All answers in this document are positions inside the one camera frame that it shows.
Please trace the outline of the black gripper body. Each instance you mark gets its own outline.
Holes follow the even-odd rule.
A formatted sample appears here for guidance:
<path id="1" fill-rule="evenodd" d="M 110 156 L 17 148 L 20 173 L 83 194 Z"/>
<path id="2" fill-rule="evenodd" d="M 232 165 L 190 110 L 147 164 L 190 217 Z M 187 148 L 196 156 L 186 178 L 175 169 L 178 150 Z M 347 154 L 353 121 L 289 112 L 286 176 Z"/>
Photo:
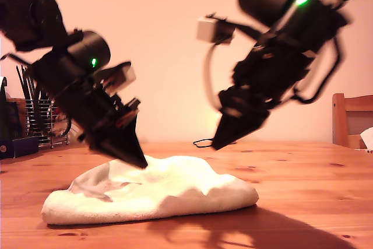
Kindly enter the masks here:
<path id="1" fill-rule="evenodd" d="M 281 98 L 309 72 L 312 51 L 254 47 L 237 63 L 233 85 L 219 93 L 222 121 L 264 121 Z"/>
<path id="2" fill-rule="evenodd" d="M 54 99 L 58 107 L 72 117 L 82 128 L 81 140 L 96 144 L 101 128 L 114 123 L 118 128 L 127 126 L 138 114 L 140 101 L 136 98 L 123 104 L 117 94 L 109 96 L 102 85 L 88 77 L 54 79 Z"/>

